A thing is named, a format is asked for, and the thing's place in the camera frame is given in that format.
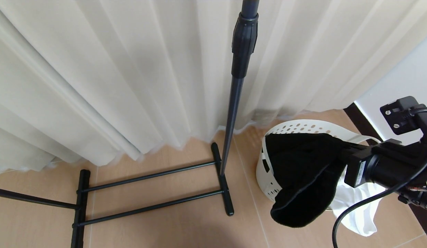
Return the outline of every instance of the clothes rack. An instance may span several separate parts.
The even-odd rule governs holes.
[[[74,223],[72,224],[72,238],[71,238],[71,247],[72,248],[82,248],[83,247],[83,235],[84,227],[86,225],[91,225],[94,223],[99,223],[102,221],[108,221],[115,218],[126,217],[129,215],[135,215],[143,213],[146,211],[168,207],[175,204],[180,204],[196,199],[201,199],[207,196],[214,196],[221,194],[223,196],[224,207],[226,214],[231,216],[234,214],[233,204],[229,193],[229,188],[227,185],[227,180],[225,176],[225,168],[227,163],[227,157],[230,150],[231,140],[233,136],[234,124],[237,115],[237,109],[239,104],[239,99],[241,96],[242,85],[244,82],[245,75],[248,69],[248,63],[250,56],[253,53],[256,38],[257,38],[257,23],[258,23],[258,14],[257,9],[259,5],[259,0],[243,0],[242,9],[238,15],[238,19],[233,32],[232,40],[232,82],[231,82],[231,91],[229,98],[229,108],[227,114],[227,123],[226,123],[226,135],[224,138],[224,147],[223,147],[223,157],[220,157],[220,151],[216,143],[212,143],[211,150],[213,155],[213,161],[201,163],[197,165],[191,165],[183,168],[177,168],[173,170],[168,170],[164,172],[154,173],[146,176],[139,176],[131,179],[122,180],[119,182],[109,183],[105,185],[99,185],[94,187],[89,187],[89,177],[91,172],[89,170],[83,169],[80,171],[79,183],[77,188],[77,200],[75,204],[64,203],[62,201],[54,201],[50,199],[44,199],[35,196],[28,196],[16,192],[11,192],[8,190],[0,189],[0,197],[15,199],[20,201],[27,201],[36,204],[44,204],[54,207],[63,207],[75,210]],[[193,168],[200,168],[208,165],[215,165],[216,174],[218,176],[218,181],[220,184],[220,190],[214,190],[208,193],[199,194],[196,196],[190,196],[174,201],[168,201],[162,204],[156,204],[149,207],[143,207],[136,210],[131,210],[116,215],[109,215],[102,218],[96,218],[91,220],[86,220],[86,204],[88,201],[88,193],[94,190],[101,190],[108,187],[114,187],[118,185],[124,185],[132,182],[137,182],[141,180],[146,180],[158,176],[164,176],[168,174],[173,174],[177,172],[187,171]]]

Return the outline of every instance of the basket handle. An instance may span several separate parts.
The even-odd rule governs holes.
[[[363,142],[365,140],[374,140],[377,143],[381,143],[381,141],[378,140],[377,138],[374,138],[374,137],[371,137],[371,136],[367,136],[367,135],[360,135],[360,134],[356,135],[353,138],[350,138],[349,140],[347,140],[347,142],[358,144],[358,143],[361,143],[361,142]]]

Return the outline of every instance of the laundry basket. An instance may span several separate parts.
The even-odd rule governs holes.
[[[351,143],[361,143],[369,139],[380,143],[380,141],[374,137],[360,135],[339,125],[319,120],[286,121],[270,129],[265,136],[270,133],[328,133],[336,138]],[[262,139],[262,151],[259,156],[258,165],[256,166],[256,180],[265,196],[275,202],[275,197],[282,188],[273,176],[273,167],[271,166],[265,146],[265,136]]]

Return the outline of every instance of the black garment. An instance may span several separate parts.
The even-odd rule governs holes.
[[[304,227],[328,208],[345,163],[337,156],[347,146],[328,134],[270,134],[267,154],[282,187],[270,214],[277,223]]]

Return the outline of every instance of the beige curtain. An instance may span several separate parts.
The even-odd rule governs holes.
[[[0,0],[2,168],[210,140],[225,124],[240,5]],[[427,0],[261,1],[236,128],[344,108],[426,36]]]

